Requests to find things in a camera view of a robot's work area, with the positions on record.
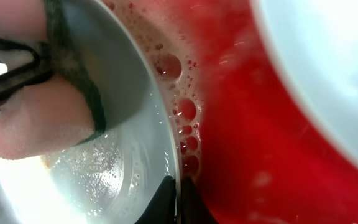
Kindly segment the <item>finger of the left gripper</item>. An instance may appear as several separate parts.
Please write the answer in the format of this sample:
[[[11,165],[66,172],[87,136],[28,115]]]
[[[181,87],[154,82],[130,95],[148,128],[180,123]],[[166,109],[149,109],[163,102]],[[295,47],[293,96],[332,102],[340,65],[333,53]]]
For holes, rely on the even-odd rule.
[[[0,38],[0,51],[11,52],[9,59],[20,57],[22,52],[30,55],[29,62],[0,75],[0,107],[17,90],[44,82],[52,76],[51,50],[45,43],[26,45]]]

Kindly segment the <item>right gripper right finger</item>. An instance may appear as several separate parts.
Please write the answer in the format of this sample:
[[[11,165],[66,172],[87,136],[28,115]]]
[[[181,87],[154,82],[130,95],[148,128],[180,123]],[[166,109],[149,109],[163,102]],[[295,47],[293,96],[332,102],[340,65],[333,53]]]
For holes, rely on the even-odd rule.
[[[180,220],[181,224],[218,224],[190,177],[181,181]]]

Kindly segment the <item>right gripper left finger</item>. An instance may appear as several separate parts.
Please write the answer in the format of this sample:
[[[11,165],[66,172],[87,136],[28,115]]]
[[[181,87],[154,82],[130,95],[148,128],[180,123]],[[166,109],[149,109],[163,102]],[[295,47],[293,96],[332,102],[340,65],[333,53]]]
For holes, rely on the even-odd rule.
[[[135,224],[175,224],[176,182],[165,176]]]

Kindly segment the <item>light blue plate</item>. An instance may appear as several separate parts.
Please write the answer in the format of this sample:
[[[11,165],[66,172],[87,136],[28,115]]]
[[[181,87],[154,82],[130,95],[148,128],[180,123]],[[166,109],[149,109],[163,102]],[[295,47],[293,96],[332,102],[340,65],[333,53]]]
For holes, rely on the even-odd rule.
[[[254,0],[251,8],[285,88],[358,169],[358,0]]]
[[[133,30],[149,23],[127,1],[61,2],[106,129],[61,151],[0,158],[0,223],[135,223],[164,177],[180,176],[163,89]]]

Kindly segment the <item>pink sponge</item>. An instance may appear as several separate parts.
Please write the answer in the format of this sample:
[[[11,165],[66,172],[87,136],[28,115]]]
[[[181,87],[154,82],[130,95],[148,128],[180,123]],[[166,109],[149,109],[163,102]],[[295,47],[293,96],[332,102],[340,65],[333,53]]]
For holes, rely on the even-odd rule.
[[[0,38],[50,46],[52,76],[17,90],[0,107],[0,158],[23,159],[61,151],[104,133],[99,91],[73,46],[61,1],[0,0]],[[8,71],[30,61],[9,59]]]

